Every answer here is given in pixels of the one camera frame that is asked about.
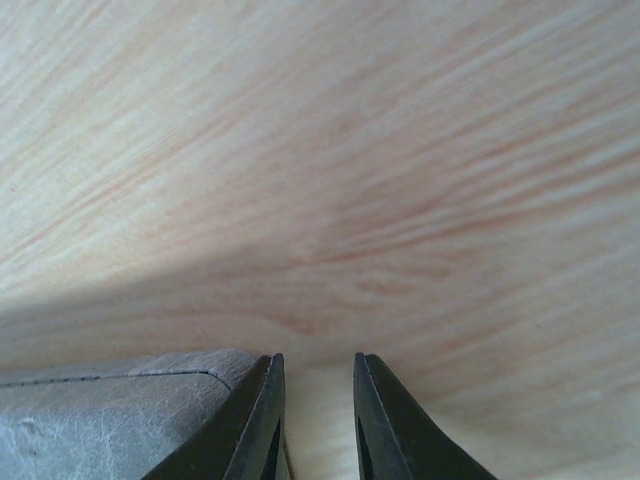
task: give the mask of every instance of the stitching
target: stitching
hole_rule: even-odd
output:
[[[209,370],[184,370],[181,372],[157,372],[157,373],[137,373],[135,375],[84,375],[82,377],[69,377],[69,378],[50,378],[47,380],[32,380],[29,382],[13,382],[13,383],[3,383],[0,384],[1,388],[15,388],[15,387],[28,387],[33,385],[52,385],[56,383],[71,383],[71,382],[87,382],[87,381],[95,381],[95,380],[109,380],[115,378],[138,378],[138,377],[163,377],[168,375],[194,375],[194,374],[202,374],[209,375],[218,380],[222,385],[225,386],[229,392],[231,392],[231,387],[227,382],[225,382],[222,378],[220,378],[215,373]]]

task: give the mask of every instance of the gray leather bag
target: gray leather bag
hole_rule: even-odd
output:
[[[0,373],[3,479],[139,479],[222,405],[239,350]]]

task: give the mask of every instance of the gray leather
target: gray leather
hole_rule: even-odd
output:
[[[255,360],[218,350],[0,374],[0,476],[139,479]]]

